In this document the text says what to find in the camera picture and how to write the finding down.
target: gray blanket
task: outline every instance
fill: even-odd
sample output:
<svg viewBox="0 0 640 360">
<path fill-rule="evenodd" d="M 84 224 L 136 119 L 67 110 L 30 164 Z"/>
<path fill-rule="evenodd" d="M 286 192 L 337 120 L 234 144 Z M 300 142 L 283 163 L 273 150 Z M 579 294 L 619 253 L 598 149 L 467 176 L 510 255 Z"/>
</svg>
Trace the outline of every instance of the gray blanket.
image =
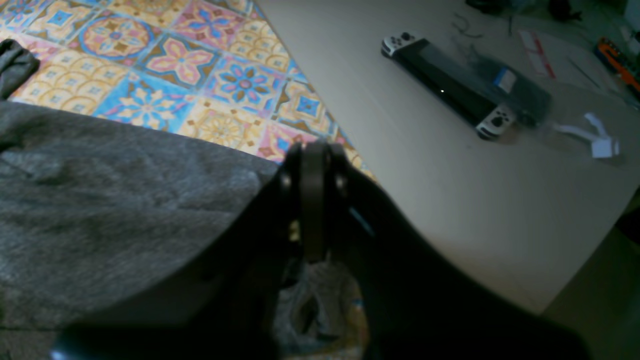
<svg viewBox="0 0 640 360">
<path fill-rule="evenodd" d="M 0 359 L 210 244 L 277 166 L 213 143 L 0 102 Z"/>
<path fill-rule="evenodd" d="M 0 42 L 0 100 L 9 96 L 38 70 L 36 59 L 17 41 L 5 39 Z"/>
</svg>

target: tabletop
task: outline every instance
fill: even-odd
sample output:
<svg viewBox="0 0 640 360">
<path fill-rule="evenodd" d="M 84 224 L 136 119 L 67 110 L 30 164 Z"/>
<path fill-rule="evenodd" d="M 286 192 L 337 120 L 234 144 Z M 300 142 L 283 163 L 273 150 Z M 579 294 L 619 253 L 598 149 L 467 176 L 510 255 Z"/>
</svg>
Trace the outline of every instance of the tabletop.
<svg viewBox="0 0 640 360">
<path fill-rule="evenodd" d="M 640 113 L 534 75 L 517 30 L 559 24 L 517 17 L 510 36 L 506 20 L 463 1 L 257 3 L 413 226 L 469 276 L 532 312 L 541 313 L 576 274 L 640 184 Z M 594 112 L 620 139 L 621 156 L 594 160 L 588 144 L 543 131 L 511 129 L 498 143 L 482 141 L 380 54 L 384 37 L 407 29 L 450 51 L 459 38 L 454 13 L 483 34 L 473 40 L 479 51 L 552 95 L 548 121 L 584 125 L 584 114 Z"/>
</svg>

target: patterned tile floor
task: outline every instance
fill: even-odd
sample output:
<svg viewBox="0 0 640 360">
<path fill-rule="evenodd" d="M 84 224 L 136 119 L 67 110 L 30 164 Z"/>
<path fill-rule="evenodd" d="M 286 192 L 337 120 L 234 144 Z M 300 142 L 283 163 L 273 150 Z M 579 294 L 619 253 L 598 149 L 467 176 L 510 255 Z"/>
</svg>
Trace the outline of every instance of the patterned tile floor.
<svg viewBox="0 0 640 360">
<path fill-rule="evenodd" d="M 344 144 L 372 177 L 251 0 L 0 0 L 2 38 L 42 61 L 13 101 L 275 162 L 292 143 L 321 137 Z M 348 311 L 344 341 L 304 358 L 359 359 L 367 335 L 358 304 Z"/>
</svg>

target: floor tile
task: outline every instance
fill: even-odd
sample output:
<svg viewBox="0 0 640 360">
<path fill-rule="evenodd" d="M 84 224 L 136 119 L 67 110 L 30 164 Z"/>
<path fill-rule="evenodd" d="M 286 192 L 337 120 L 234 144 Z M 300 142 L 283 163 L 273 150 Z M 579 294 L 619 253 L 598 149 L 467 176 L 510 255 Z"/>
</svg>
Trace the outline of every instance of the floor tile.
<svg viewBox="0 0 640 360">
<path fill-rule="evenodd" d="M 0 1 L 0 28 L 20 32 L 51 0 Z"/>
<path fill-rule="evenodd" d="M 289 70 L 289 53 L 264 20 L 249 20 L 238 29 L 229 52 L 271 67 Z"/>
<path fill-rule="evenodd" d="M 243 17 L 230 10 L 193 0 L 172 29 L 185 37 L 227 50 L 243 21 Z"/>
<path fill-rule="evenodd" d="M 201 97 L 178 134 L 256 155 L 266 122 L 247 111 Z"/>
<path fill-rule="evenodd" d="M 323 138 L 335 136 L 337 128 L 311 85 L 297 81 L 284 86 L 273 120 Z"/>
<path fill-rule="evenodd" d="M 60 50 L 16 92 L 21 102 L 89 115 L 126 69 L 74 50 Z"/>
<path fill-rule="evenodd" d="M 204 84 L 218 59 L 213 50 L 165 35 L 142 61 L 139 68 L 188 89 L 199 89 Z"/>
<path fill-rule="evenodd" d="M 93 116 L 177 133 L 194 100 L 177 85 L 130 72 Z"/>
<path fill-rule="evenodd" d="M 296 64 L 296 62 L 293 59 L 289 61 L 288 74 L 290 78 L 292 78 L 293 80 L 299 81 L 300 83 L 309 82 L 309 80 L 307 80 L 307 77 L 302 73 L 302 70 L 300 70 L 300 68 L 298 67 L 298 64 Z"/>
<path fill-rule="evenodd" d="M 110 10 L 133 16 L 160 28 L 169 28 L 189 0 L 112 0 Z"/>
<path fill-rule="evenodd" d="M 260 141 L 256 155 L 280 163 L 284 160 L 291 145 L 296 142 L 314 142 L 316 139 L 316 136 L 284 124 L 269 122 Z"/>
<path fill-rule="evenodd" d="M 11 31 L 5 31 L 0 29 L 0 39 L 12 38 L 25 49 L 31 51 L 31 53 L 40 60 L 40 68 L 44 66 L 44 63 L 57 53 L 61 46 L 42 40 L 41 38 L 32 37 L 26 34 L 16 34 Z"/>
<path fill-rule="evenodd" d="M 111 0 L 76 0 L 79 3 L 84 3 L 87 5 L 99 5 L 99 6 L 107 6 L 111 2 Z"/>
<path fill-rule="evenodd" d="M 132 65 L 160 32 L 142 21 L 104 11 L 91 20 L 69 46 L 99 58 Z"/>
<path fill-rule="evenodd" d="M 347 153 L 347 158 L 353 167 L 357 168 L 370 179 L 377 182 L 376 177 L 373 175 L 371 170 L 369 170 L 358 151 L 353 147 L 353 144 L 349 141 L 344 130 L 338 128 L 335 137 L 331 140 L 342 145 L 344 151 Z"/>
<path fill-rule="evenodd" d="M 208 3 L 212 3 L 229 10 L 233 10 L 242 15 L 251 14 L 254 3 L 251 0 L 206 0 Z"/>
<path fill-rule="evenodd" d="M 205 93 L 212 98 L 268 117 L 278 100 L 284 75 L 237 56 L 218 60 Z"/>
<path fill-rule="evenodd" d="M 96 9 L 73 1 L 57 0 L 45 8 L 29 25 L 27 34 L 51 42 L 68 40 L 95 15 Z"/>
<path fill-rule="evenodd" d="M 262 9 L 260 9 L 260 7 L 258 6 L 258 4 L 253 4 L 252 9 L 251 9 L 251 14 L 249 14 L 249 17 L 251 19 L 262 19 L 262 20 L 266 20 L 266 17 L 264 16 L 264 14 L 262 13 Z"/>
</svg>

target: wire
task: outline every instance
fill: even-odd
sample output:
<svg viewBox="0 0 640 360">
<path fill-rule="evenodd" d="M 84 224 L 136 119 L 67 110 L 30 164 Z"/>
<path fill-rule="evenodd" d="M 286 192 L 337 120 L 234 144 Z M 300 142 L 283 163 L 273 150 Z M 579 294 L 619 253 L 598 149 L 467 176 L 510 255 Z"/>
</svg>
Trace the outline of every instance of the wire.
<svg viewBox="0 0 640 360">
<path fill-rule="evenodd" d="M 458 32 L 460 33 L 460 35 L 466 36 L 468 38 L 481 38 L 484 35 L 482 34 L 478 34 L 478 35 L 471 35 L 468 34 L 467 31 L 469 30 L 469 28 L 471 27 L 471 25 L 469 24 L 469 20 L 467 20 L 466 17 L 458 14 L 458 13 L 453 13 L 453 15 L 455 17 L 457 17 L 458 19 L 462 20 L 462 27 L 458 26 L 458 24 L 456 24 L 455 21 L 451 22 L 451 26 L 453 26 L 454 28 L 456 28 L 458 30 Z"/>
</svg>

